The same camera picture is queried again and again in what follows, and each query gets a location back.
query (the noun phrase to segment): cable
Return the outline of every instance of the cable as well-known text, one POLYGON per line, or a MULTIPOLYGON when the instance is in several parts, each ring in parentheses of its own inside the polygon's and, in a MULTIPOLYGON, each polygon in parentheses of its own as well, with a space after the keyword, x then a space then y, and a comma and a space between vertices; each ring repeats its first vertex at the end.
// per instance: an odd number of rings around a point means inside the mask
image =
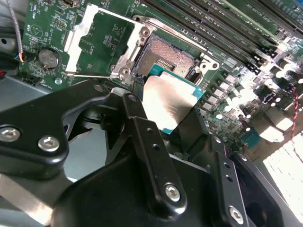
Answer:
POLYGON ((6 0, 6 2, 7 2, 7 4, 8 4, 9 12, 10 12, 10 14, 11 14, 11 17, 12 17, 13 23, 14 23, 14 28, 15 28, 15 32, 16 32, 16 36, 17 36, 19 58, 20 58, 20 61, 21 61, 21 62, 24 62, 24 61, 23 61, 23 58, 22 58, 23 47, 22 47, 22 38, 21 38, 21 33, 20 33, 19 24, 18 24, 16 15, 15 15, 15 12, 14 12, 14 9, 13 9, 13 7, 12 7, 12 5, 11 5, 10 0, 6 0))
POLYGON ((295 155, 303 163, 303 160, 301 159, 301 157, 297 153, 295 145, 294 145, 294 130, 295 130, 295 127, 296 127, 296 119, 298 117, 298 109, 299 109, 299 96, 298 96, 296 87, 293 87, 293 94, 294 94, 294 117, 293 117, 293 126, 292 126, 292 137, 291 137, 291 140, 293 142, 293 148, 294 148, 295 155))
POLYGON ((22 53, 19 53, 19 59, 20 59, 20 61, 23 63, 24 61, 23 61, 23 57, 22 57, 22 53))

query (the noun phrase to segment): screw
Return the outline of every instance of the screw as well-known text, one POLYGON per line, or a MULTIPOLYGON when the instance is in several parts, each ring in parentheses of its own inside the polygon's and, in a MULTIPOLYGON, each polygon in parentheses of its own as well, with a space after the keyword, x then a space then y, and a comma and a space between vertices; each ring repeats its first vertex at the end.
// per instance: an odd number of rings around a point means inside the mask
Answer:
POLYGON ((241 215, 241 213, 234 208, 233 206, 229 206, 229 213, 231 215, 231 217, 240 225, 242 225, 244 223, 244 219, 243 216, 241 215))
POLYGON ((144 27, 144 28, 141 29, 141 34, 142 34, 143 37, 149 37, 151 32, 149 31, 148 28, 144 27))
POLYGON ((99 92, 103 92, 104 91, 104 89, 101 87, 101 85, 99 85, 99 84, 96 84, 95 86, 94 86, 94 88, 95 88, 95 90, 96 91, 99 91, 99 92))
POLYGON ((122 70, 122 74, 128 75, 128 74, 129 74, 129 70, 128 70, 128 69, 123 69, 123 70, 122 70))
POLYGON ((59 141, 53 136, 45 136, 38 141, 38 147, 48 152, 56 151, 59 148, 59 145, 59 141))
POLYGON ((244 156, 243 154, 239 154, 239 157, 240 157, 240 158, 242 158, 242 160, 243 160, 244 162, 246 162, 246 161, 247 161, 247 157, 246 157, 246 156, 244 156))
POLYGON ((165 193, 174 202, 178 202, 180 200, 179 190, 171 184, 165 186, 165 193))
POLYGON ((216 136, 214 136, 214 140, 217 141, 218 143, 221 143, 221 140, 216 136))
POLYGON ((55 79, 55 84, 57 84, 57 85, 62 84, 62 79, 61 78, 56 78, 55 79))
POLYGON ((0 129, 0 141, 3 142, 14 142, 19 139, 20 135, 20 131, 12 127, 5 127, 0 129))
POLYGON ((111 65, 110 70, 114 71, 115 67, 116 67, 116 65, 111 65))
POLYGON ((132 100, 133 102, 137 102, 136 96, 129 95, 128 97, 129 97, 129 99, 132 100))

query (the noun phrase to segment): orange wire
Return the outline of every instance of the orange wire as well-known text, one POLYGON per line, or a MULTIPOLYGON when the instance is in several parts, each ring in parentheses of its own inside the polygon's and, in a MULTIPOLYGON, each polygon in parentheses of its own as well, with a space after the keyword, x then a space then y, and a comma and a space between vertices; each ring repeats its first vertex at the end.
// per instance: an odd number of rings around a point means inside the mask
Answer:
POLYGON ((22 63, 24 63, 23 58, 22 58, 22 53, 19 53, 19 59, 22 63))

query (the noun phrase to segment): metal plate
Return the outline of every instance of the metal plate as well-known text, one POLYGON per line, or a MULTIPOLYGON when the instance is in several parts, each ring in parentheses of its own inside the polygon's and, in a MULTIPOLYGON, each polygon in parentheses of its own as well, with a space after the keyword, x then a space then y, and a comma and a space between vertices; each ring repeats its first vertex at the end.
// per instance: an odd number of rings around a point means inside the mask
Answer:
POLYGON ((167 72, 160 77, 150 76, 143 94, 147 118, 170 134, 197 103, 199 98, 193 95, 195 89, 167 72))

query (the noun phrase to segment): gray wire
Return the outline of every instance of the gray wire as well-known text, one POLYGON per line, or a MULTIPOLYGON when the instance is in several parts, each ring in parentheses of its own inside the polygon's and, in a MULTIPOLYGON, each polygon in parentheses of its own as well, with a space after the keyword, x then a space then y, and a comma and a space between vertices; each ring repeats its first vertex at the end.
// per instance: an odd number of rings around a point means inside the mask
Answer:
POLYGON ((6 0, 8 7, 9 7, 9 11, 11 14, 11 17, 13 19, 13 23, 14 23, 14 27, 15 27, 15 31, 16 31, 16 36, 17 36, 17 43, 18 43, 18 51, 19 53, 23 53, 23 47, 22 47, 22 38, 21 38, 21 33, 20 33, 20 28, 19 28, 19 24, 14 12, 14 9, 11 5, 10 0, 6 0))

